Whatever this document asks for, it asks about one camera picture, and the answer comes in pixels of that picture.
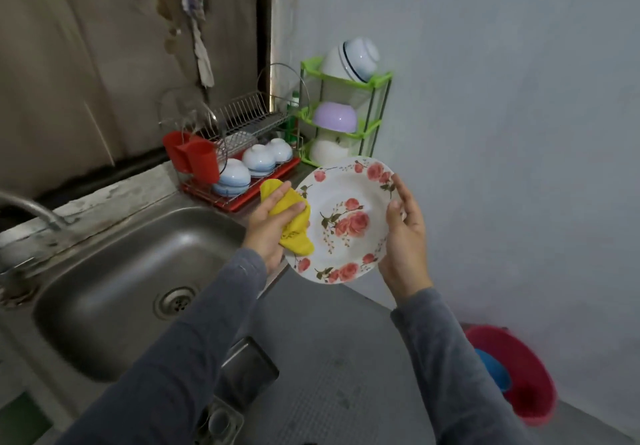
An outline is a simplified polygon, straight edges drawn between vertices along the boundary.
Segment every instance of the person's left hand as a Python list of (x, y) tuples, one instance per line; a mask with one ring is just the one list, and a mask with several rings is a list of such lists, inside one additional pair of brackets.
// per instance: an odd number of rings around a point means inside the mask
[(299, 202), (280, 214), (270, 216), (269, 211), (284, 197), (291, 182), (284, 182), (272, 192), (249, 217), (249, 225), (244, 236), (243, 248), (250, 248), (264, 260), (267, 272), (273, 272), (282, 260), (283, 247), (280, 246), (282, 230), (294, 217), (305, 210), (305, 203)]

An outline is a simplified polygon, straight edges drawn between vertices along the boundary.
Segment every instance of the purple bowl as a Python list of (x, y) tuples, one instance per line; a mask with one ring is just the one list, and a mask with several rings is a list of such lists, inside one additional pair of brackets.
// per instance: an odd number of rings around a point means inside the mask
[(358, 129), (358, 116), (348, 104), (324, 101), (316, 108), (314, 124), (327, 130), (353, 133)]

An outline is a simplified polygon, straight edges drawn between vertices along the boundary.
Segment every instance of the forearm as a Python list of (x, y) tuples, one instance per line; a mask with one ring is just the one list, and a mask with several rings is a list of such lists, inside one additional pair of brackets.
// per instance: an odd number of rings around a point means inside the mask
[(440, 445), (531, 442), (436, 289), (416, 293), (391, 317)]
[(260, 256), (247, 249), (236, 252), (213, 283), (58, 445), (190, 443), (213, 395), (220, 365), (266, 277)]

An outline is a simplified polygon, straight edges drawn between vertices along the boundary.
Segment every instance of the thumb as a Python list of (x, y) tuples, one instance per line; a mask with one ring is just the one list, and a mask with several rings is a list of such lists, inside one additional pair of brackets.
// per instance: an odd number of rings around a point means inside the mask
[(399, 200), (389, 202), (387, 207), (387, 224), (389, 225), (390, 231), (400, 226), (400, 224), (404, 224), (402, 221), (401, 208), (402, 205)]
[(276, 223), (279, 227), (283, 228), (287, 224), (289, 224), (293, 218), (299, 215), (302, 211), (305, 210), (307, 205), (304, 202), (299, 202), (286, 208), (283, 212), (276, 214), (273, 217), (273, 222)]

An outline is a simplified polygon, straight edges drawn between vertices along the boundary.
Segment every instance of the hand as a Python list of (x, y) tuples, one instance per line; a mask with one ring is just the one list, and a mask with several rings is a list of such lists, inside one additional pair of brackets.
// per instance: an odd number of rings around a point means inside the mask
[[(424, 220), (417, 201), (398, 174), (391, 176), (402, 203), (393, 200), (387, 208), (387, 255), (378, 265), (391, 294), (400, 304), (433, 283), (427, 271), (427, 241)], [(402, 208), (406, 219), (402, 219)]]
[(280, 238), (284, 226), (305, 210), (305, 203), (299, 202), (280, 214), (270, 216), (269, 211), (284, 197), (291, 187), (287, 181), (268, 196), (249, 217), (249, 225), (244, 235), (243, 248), (250, 248), (264, 260), (267, 272), (273, 272), (282, 260)]

